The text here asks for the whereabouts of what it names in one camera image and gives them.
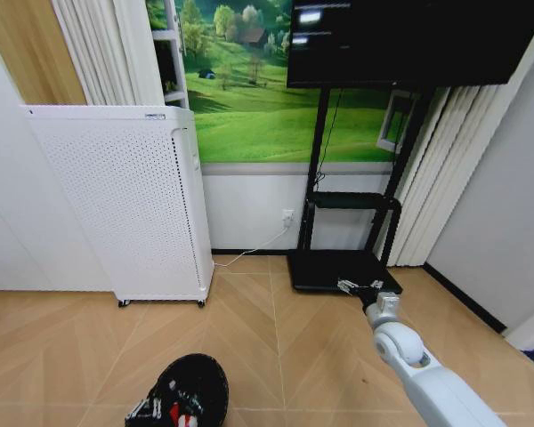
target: white wall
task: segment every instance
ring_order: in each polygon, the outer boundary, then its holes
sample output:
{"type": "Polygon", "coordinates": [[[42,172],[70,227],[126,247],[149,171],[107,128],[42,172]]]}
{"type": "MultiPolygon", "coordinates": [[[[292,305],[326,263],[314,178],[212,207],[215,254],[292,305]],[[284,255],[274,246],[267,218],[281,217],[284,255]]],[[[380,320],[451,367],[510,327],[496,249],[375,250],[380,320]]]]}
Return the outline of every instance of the white wall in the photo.
{"type": "MultiPolygon", "coordinates": [[[[321,190],[383,191],[387,175],[327,175],[321,190]]],[[[295,209],[290,230],[268,249],[296,247],[305,175],[204,176],[212,247],[253,249],[283,229],[282,210],[295,209]]],[[[313,248],[356,249],[368,232],[370,211],[317,210],[313,248]]]]}
{"type": "Polygon", "coordinates": [[[0,59],[0,288],[110,290],[0,59]]]}
{"type": "Polygon", "coordinates": [[[534,312],[534,65],[428,262],[509,327],[534,312]]]}

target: black tv stand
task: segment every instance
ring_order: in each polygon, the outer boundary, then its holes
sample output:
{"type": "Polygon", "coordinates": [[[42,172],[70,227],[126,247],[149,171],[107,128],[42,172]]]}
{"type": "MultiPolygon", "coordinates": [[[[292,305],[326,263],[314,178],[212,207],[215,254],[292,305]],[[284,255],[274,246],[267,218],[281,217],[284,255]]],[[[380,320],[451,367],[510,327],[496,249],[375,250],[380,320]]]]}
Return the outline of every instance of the black tv stand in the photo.
{"type": "Polygon", "coordinates": [[[383,291],[400,294],[401,286],[386,269],[401,215],[401,205],[395,199],[395,192],[421,125],[425,120],[425,115],[433,98],[434,87],[419,91],[421,96],[417,100],[409,120],[405,140],[393,166],[384,194],[314,190],[330,89],[328,86],[320,89],[298,245],[296,250],[288,256],[293,288],[305,292],[341,293],[342,291],[337,287],[337,282],[340,279],[350,280],[359,286],[370,286],[375,280],[382,280],[384,282],[383,291]],[[312,250],[312,227],[316,208],[375,210],[372,228],[364,249],[357,251],[312,250]],[[392,216],[386,232],[384,250],[378,260],[374,255],[374,249],[388,212],[392,212],[392,216]]]}

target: vertical blind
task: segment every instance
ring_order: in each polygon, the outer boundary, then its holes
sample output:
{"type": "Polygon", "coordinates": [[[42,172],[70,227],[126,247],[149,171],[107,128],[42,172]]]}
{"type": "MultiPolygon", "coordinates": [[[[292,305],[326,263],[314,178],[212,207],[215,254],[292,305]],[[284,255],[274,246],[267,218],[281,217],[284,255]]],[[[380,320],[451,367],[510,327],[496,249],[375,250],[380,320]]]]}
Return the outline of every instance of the vertical blind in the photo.
{"type": "Polygon", "coordinates": [[[142,0],[52,0],[89,105],[164,105],[142,0]]]}

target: wall mural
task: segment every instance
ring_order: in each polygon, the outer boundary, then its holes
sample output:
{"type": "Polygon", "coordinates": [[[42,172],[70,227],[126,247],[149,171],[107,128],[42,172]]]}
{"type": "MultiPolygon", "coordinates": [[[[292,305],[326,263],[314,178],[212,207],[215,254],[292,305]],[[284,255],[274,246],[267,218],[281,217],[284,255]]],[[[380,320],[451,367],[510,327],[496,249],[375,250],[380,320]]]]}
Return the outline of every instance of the wall mural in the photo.
{"type": "MultiPolygon", "coordinates": [[[[150,25],[165,28],[162,0],[146,1],[150,25]]],[[[177,0],[176,8],[202,162],[308,162],[319,91],[286,87],[291,0],[177,0]]],[[[344,90],[327,162],[392,161],[376,145],[389,97],[344,90]]]]}

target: black tv screen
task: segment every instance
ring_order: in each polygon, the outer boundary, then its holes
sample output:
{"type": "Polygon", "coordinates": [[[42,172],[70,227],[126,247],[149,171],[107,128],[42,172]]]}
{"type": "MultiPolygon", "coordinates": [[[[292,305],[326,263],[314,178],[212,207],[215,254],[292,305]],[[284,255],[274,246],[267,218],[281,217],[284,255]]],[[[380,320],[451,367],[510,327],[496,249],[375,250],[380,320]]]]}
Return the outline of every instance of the black tv screen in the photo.
{"type": "Polygon", "coordinates": [[[287,86],[503,84],[534,0],[295,0],[287,86]]]}

